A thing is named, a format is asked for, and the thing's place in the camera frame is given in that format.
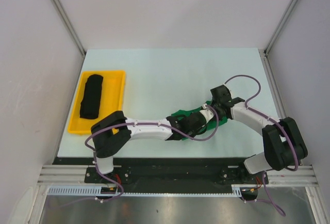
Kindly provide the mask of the green t-shirt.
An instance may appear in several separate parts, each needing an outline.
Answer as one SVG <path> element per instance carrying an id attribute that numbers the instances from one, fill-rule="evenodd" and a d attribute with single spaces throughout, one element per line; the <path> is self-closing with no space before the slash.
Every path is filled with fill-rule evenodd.
<path id="1" fill-rule="evenodd" d="M 222 120 L 220 120 L 217 112 L 214 110 L 213 107 L 211 107 L 211 101 L 206 101 L 206 104 L 211 108 L 211 110 L 213 110 L 216 113 L 217 119 L 207 123 L 207 131 L 204 134 L 196 135 L 195 137 L 188 136 L 180 130 L 179 124 L 177 122 L 179 115 L 188 116 L 191 113 L 200 111 L 201 107 L 198 107 L 198 108 L 192 109 L 192 110 L 180 109 L 177 112 L 175 112 L 167 117 L 167 120 L 169 121 L 169 123 L 172 127 L 172 129 L 171 129 L 172 135 L 167 140 L 191 139 L 194 141 L 206 141 L 206 140 L 209 140 L 212 136 L 214 136 L 218 127 L 227 122 L 227 118 L 224 117 Z"/>

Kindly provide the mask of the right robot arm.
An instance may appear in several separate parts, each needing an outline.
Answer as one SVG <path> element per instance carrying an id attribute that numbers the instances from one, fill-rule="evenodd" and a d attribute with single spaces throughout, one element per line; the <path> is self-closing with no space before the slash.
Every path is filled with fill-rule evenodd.
<path id="1" fill-rule="evenodd" d="M 296 171 L 299 161 L 308 151 L 293 118 L 273 118 L 248 105 L 247 101 L 233 98 L 230 90 L 221 85 L 210 90 L 212 107 L 219 117 L 245 124 L 262 137 L 263 152 L 247 158 L 239 168 L 238 178 L 243 183 L 251 183 L 257 173 L 269 170 L 287 169 Z"/>

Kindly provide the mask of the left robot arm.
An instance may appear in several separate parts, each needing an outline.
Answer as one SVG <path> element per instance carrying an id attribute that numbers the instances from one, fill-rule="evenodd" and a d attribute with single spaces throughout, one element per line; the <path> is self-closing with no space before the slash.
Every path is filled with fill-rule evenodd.
<path id="1" fill-rule="evenodd" d="M 187 116 L 168 116 L 164 119 L 134 120 L 115 111 L 91 127 L 96 158 L 96 177 L 107 183 L 113 179 L 113 156 L 131 140 L 182 140 L 204 133 L 215 115 L 210 109 L 199 109 Z"/>

